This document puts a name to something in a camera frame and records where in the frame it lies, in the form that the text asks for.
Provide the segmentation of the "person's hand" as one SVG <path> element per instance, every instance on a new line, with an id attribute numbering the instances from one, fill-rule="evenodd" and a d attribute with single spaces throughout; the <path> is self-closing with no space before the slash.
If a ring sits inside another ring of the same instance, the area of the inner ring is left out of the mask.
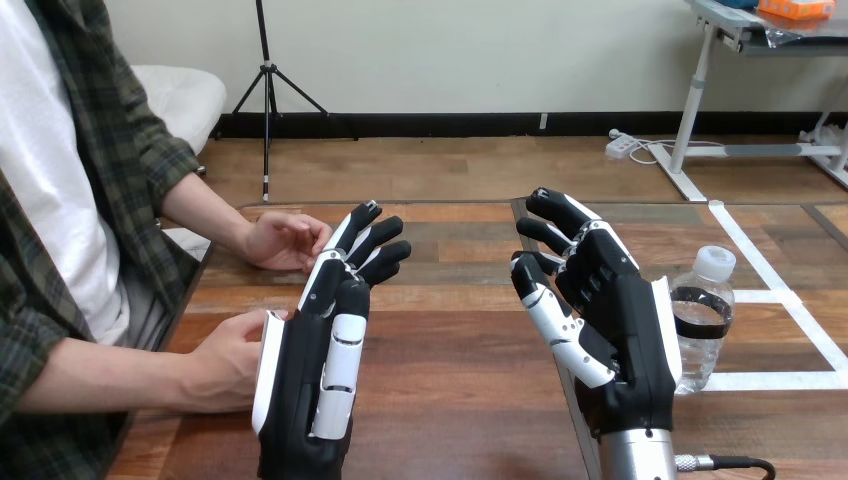
<path id="1" fill-rule="evenodd" d="M 224 320 L 184 359 L 185 408 L 192 412 L 244 411 L 252 406 L 261 343 L 252 335 L 268 316 L 285 321 L 287 310 L 255 310 Z"/>
<path id="2" fill-rule="evenodd" d="M 248 229 L 242 253 L 262 269 L 310 273 L 332 233 L 329 225 L 309 215 L 271 211 Z"/>

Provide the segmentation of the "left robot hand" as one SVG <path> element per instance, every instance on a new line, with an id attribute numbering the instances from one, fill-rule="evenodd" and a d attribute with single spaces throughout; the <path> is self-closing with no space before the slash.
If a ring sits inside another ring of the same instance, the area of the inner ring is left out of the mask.
<path id="1" fill-rule="evenodd" d="M 374 200 L 354 208 L 319 253 L 289 319 L 268 312 L 252 408 L 260 479 L 339 479 L 348 452 L 372 288 L 411 246 Z"/>

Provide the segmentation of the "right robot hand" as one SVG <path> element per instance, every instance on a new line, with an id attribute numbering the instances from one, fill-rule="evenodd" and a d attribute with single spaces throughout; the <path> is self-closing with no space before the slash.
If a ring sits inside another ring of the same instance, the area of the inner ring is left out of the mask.
<path id="1" fill-rule="evenodd" d="M 540 187 L 525 205 L 518 233 L 549 250 L 514 252 L 511 280 L 573 375 L 590 434 L 672 430 L 682 364 L 666 279 L 643 278 L 613 227 L 571 196 Z"/>

